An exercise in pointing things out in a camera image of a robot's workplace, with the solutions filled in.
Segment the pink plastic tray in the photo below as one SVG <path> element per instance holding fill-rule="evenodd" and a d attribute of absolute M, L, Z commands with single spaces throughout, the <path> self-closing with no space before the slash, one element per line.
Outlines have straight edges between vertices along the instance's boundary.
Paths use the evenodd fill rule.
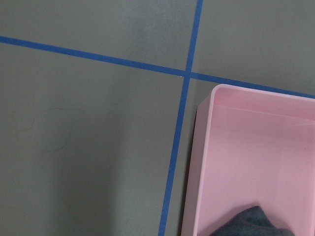
<path fill-rule="evenodd" d="M 208 236 L 253 206 L 314 235 L 315 101 L 221 84 L 197 108 L 181 234 Z"/>

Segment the grey cleaning cloth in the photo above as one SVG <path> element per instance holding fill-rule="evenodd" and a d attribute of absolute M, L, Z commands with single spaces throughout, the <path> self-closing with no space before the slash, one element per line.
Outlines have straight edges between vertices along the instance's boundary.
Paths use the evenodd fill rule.
<path fill-rule="evenodd" d="M 260 206 L 253 206 L 236 214 L 211 236 L 294 236 L 294 233 L 275 227 Z"/>

